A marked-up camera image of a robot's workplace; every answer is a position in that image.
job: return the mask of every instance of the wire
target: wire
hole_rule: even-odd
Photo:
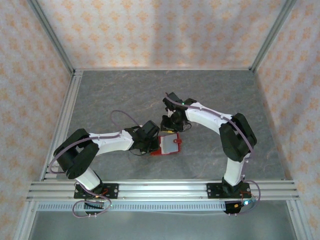
[[[55,155],[55,157],[51,160],[51,162],[49,163],[49,172],[51,174],[64,174],[65,172],[64,171],[53,171],[52,170],[52,165],[54,164],[54,162],[60,158],[62,156],[62,154],[64,154],[66,151],[68,151],[69,149],[77,146],[78,144],[81,144],[81,143],[84,143],[86,141],[89,141],[89,140],[96,140],[96,139],[115,139],[115,138],[118,138],[120,136],[120,133],[114,135],[114,136],[91,136],[91,137],[86,137],[86,138],[83,138],[79,141],[75,141],[74,143],[70,144],[69,146],[67,146],[66,148],[62,149],[57,155]]]
[[[140,126],[139,123],[138,123],[132,116],[130,116],[128,113],[126,113],[125,111],[122,111],[122,110],[113,110],[113,111],[110,113],[110,119],[111,119],[111,122],[112,122],[116,127],[118,127],[118,129],[120,129],[120,132],[122,131],[122,127],[121,127],[119,124],[117,124],[117,123],[114,121],[114,119],[112,118],[112,115],[113,115],[114,113],[116,113],[116,112],[125,114],[125,115],[126,115],[127,117],[129,117],[137,126]]]
[[[187,122],[186,124],[187,124],[187,126],[189,126],[189,127],[186,126],[182,131],[180,131],[180,133],[186,132],[186,131],[188,131],[189,129],[192,128],[192,125],[191,125],[190,122]]]
[[[103,196],[103,195],[100,195],[100,194],[96,194],[94,193],[93,191],[90,191],[88,189],[85,188],[85,186],[83,186],[80,182],[78,182],[78,184],[83,188],[84,191],[86,191],[88,194],[90,195],[93,195],[93,196],[96,196],[98,198],[102,198],[102,199],[105,199],[109,202],[109,205],[104,209],[102,210],[101,212],[98,212],[98,213],[94,213],[94,216],[97,217],[98,215],[101,215],[101,214],[104,214],[105,212],[108,211],[108,209],[111,207],[112,205],[112,202],[109,198],[107,198],[106,196]],[[76,218],[78,219],[84,219],[84,218],[90,218],[91,217],[91,214],[89,215],[84,215],[84,216],[79,216],[76,214],[76,211],[75,211],[75,208],[76,208],[76,205],[79,204],[79,203],[87,203],[87,204],[97,204],[97,203],[104,203],[104,201],[87,201],[87,200],[80,200],[80,201],[77,201],[73,206],[72,206],[72,214],[73,216],[75,216]]]
[[[240,134],[240,136],[242,137],[242,139],[244,140],[244,142],[245,142],[245,144],[248,146],[248,148],[249,148],[249,150],[250,150],[250,152],[251,152],[251,158],[253,158],[254,157],[254,155],[255,155],[255,152],[254,152],[254,149],[253,149],[253,147],[251,146],[251,144],[250,144],[250,142],[248,141],[248,139],[246,138],[246,136],[244,135],[244,133],[240,130],[240,128],[233,122],[233,121],[231,121],[229,118],[227,118],[227,117],[225,117],[225,116],[223,116],[222,114],[220,114],[220,113],[218,113],[218,112],[216,112],[216,111],[214,111],[214,110],[211,110],[211,109],[209,109],[209,108],[205,108],[205,107],[203,107],[203,108],[201,108],[201,107],[198,107],[198,106],[191,106],[191,105],[186,105],[186,104],[181,104],[181,103],[179,103],[179,102],[176,102],[176,101],[173,101],[173,100],[171,100],[169,97],[168,97],[168,94],[166,93],[166,96],[165,96],[165,98],[168,100],[168,101],[170,101],[171,103],[173,103],[173,104],[175,104],[175,105],[178,105],[178,106],[181,106],[181,107],[185,107],[185,108],[189,108],[189,109],[196,109],[196,110],[200,110],[200,111],[204,111],[204,112],[207,112],[207,113],[210,113],[210,114],[213,114],[213,115],[216,115],[216,116],[218,116],[219,118],[221,118],[221,119],[223,119],[223,120],[226,120],[228,123],[230,123],[237,131],[238,131],[238,133]],[[245,213],[247,213],[247,212],[249,212],[249,211],[251,211],[252,209],[254,209],[259,203],[260,203],[260,199],[261,199],[261,190],[260,190],[260,187],[259,187],[259,185],[255,182],[255,181],[253,181],[253,180],[245,180],[244,179],[244,166],[246,165],[246,160],[244,160],[245,162],[243,163],[243,167],[242,167],[242,171],[241,171],[241,180],[244,182],[244,183],[253,183],[253,184],[255,184],[256,185],[256,187],[257,187],[257,189],[258,189],[258,200],[256,201],[256,204],[252,207],[252,208],[250,208],[249,210],[247,210],[247,211],[245,211],[245,212],[240,212],[240,213],[236,213],[236,214],[234,214],[235,216],[236,215],[239,215],[239,214],[245,214]]]
[[[136,153],[132,152],[131,150],[129,150],[129,152],[130,152],[130,153],[132,153],[133,155],[138,156],[138,157],[142,157],[142,156],[144,156],[144,155],[146,155],[146,154],[147,154],[147,152],[145,152],[145,153],[141,153],[141,154],[136,154]]]

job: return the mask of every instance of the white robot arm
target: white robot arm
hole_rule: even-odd
[[[250,156],[254,145],[257,144],[246,118],[240,113],[230,115],[212,110],[191,98],[182,101],[173,92],[168,94],[163,102],[168,114],[162,116],[162,131],[182,132],[186,123],[194,122],[220,135],[222,148],[227,156],[222,183],[225,183],[226,192],[235,192],[243,179],[242,169],[245,159]]]
[[[89,167],[94,157],[112,151],[140,150],[142,155],[159,149],[159,127],[152,121],[121,132],[95,134],[76,130],[54,152],[68,179],[76,179],[87,190],[100,194],[102,181]]]
[[[230,115],[214,111],[191,98],[182,101],[173,92],[163,102],[168,114],[162,116],[162,131],[182,132],[186,124],[195,122],[220,135],[227,156],[227,167],[222,178],[222,189],[218,191],[226,198],[233,196],[244,186],[244,160],[250,156],[257,143],[246,118],[240,113]],[[160,128],[152,121],[143,126],[125,128],[119,133],[87,133],[81,128],[59,146],[53,155],[68,179],[76,179],[87,190],[100,194],[102,181],[89,167],[94,157],[111,151],[133,149],[140,150],[141,154],[151,153],[159,149],[159,131]]]
[[[201,124],[208,129],[211,129],[215,131],[217,134],[220,135],[219,128],[222,124],[227,124],[228,121],[222,119],[221,117],[218,117],[217,115],[224,116],[225,118],[232,119],[232,115],[230,114],[224,114],[218,111],[215,111],[217,115],[214,115],[210,112],[203,111],[204,109],[211,110],[210,108],[207,108],[203,105],[201,105],[199,102],[192,103],[191,106],[198,107],[199,109],[193,109],[188,108],[185,111],[186,118],[190,122]],[[236,186],[238,183],[240,183],[242,177],[241,172],[244,165],[244,161],[238,162],[227,158],[227,164],[226,164],[226,171],[224,174],[224,180],[228,182],[232,186]]]

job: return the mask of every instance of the black mounting plate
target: black mounting plate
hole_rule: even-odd
[[[215,182],[215,183],[207,183],[206,184],[206,193],[208,195],[208,199],[250,199],[251,198],[251,190],[250,185],[247,182],[243,182],[240,185],[240,188],[231,194],[228,194],[223,191],[222,189],[222,182]]]
[[[117,183],[103,183],[102,184],[103,196],[109,199],[117,199],[119,193],[119,184]],[[74,199],[92,199],[93,196],[87,193],[79,184],[75,185]]]

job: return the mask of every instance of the gray marble floor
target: gray marble floor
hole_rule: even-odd
[[[254,76],[245,70],[85,71],[68,135],[78,128],[89,133],[116,132],[109,117],[115,109],[128,112],[141,125],[148,120],[160,124],[166,114],[165,92],[175,92],[183,100],[193,98],[222,113],[244,114],[258,141],[255,159],[246,167],[247,179],[284,177]],[[124,114],[114,117],[123,128],[135,125]],[[115,151],[97,156],[91,167],[103,180],[221,179],[227,157],[220,137],[195,123],[180,136],[178,154],[139,157]]]

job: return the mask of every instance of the wall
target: wall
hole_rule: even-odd
[[[320,4],[299,0],[258,68],[278,150],[320,236]]]
[[[0,1],[0,239],[37,180],[70,76],[26,0]]]
[[[39,0],[75,68],[248,69],[285,0]]]

